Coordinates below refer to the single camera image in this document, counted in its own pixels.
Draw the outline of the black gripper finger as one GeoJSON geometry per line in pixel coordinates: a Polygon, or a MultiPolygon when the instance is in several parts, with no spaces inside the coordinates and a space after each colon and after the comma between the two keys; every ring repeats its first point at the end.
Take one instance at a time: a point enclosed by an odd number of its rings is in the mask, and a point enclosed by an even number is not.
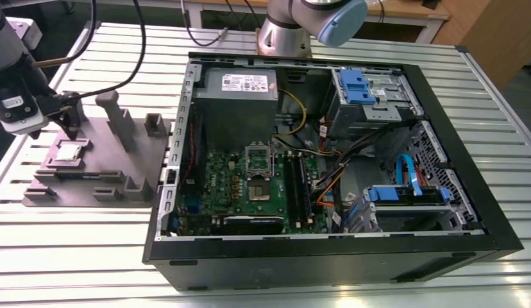
{"type": "Polygon", "coordinates": [[[78,110],[75,108],[69,108],[66,110],[58,111],[50,115],[50,120],[62,128],[69,139],[73,141],[77,140],[78,110]]]}
{"type": "Polygon", "coordinates": [[[82,123],[89,121],[81,95],[77,92],[69,91],[62,94],[62,106],[71,123],[82,123]]]}

